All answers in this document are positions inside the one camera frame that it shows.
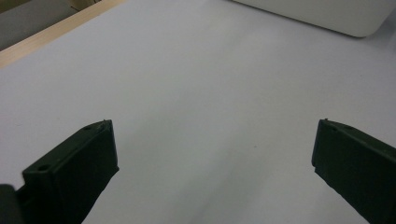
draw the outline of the white container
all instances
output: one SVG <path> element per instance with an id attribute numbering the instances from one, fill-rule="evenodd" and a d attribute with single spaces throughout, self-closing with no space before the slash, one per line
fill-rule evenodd
<path id="1" fill-rule="evenodd" d="M 396 0 L 234 0 L 347 35 L 373 34 Z"/>

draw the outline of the gray floor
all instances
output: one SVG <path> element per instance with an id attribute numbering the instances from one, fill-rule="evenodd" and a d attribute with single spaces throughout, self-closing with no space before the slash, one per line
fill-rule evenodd
<path id="1" fill-rule="evenodd" d="M 32 0 L 0 13 L 0 50 L 44 30 L 77 11 L 67 0 Z"/>

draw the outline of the white object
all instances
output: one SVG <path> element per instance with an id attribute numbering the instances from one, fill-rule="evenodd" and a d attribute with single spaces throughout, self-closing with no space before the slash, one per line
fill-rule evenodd
<path id="1" fill-rule="evenodd" d="M 394 0 L 234 0 L 347 35 L 373 34 L 396 8 Z"/>
<path id="2" fill-rule="evenodd" d="M 395 15 L 355 41 L 226 0 L 125 1 L 0 69 L 0 183 L 112 119 L 120 171 L 84 224 L 368 224 L 311 156 L 323 118 L 396 146 Z"/>

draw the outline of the screw hole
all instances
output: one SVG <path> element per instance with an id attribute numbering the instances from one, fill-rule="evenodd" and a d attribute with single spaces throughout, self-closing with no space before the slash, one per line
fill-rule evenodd
<path id="1" fill-rule="evenodd" d="M 41 165 L 41 166 L 39 166 L 38 167 L 38 171 L 46 171 L 46 170 L 48 170 L 50 168 L 50 166 L 49 165 Z"/>

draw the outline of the white table surface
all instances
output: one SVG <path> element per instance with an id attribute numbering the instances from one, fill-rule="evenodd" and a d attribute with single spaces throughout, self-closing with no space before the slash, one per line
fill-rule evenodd
<path id="1" fill-rule="evenodd" d="M 0 183 L 113 119 L 120 171 L 85 224 L 367 223 L 311 154 L 325 118 L 396 146 L 395 30 L 129 0 L 0 70 Z"/>

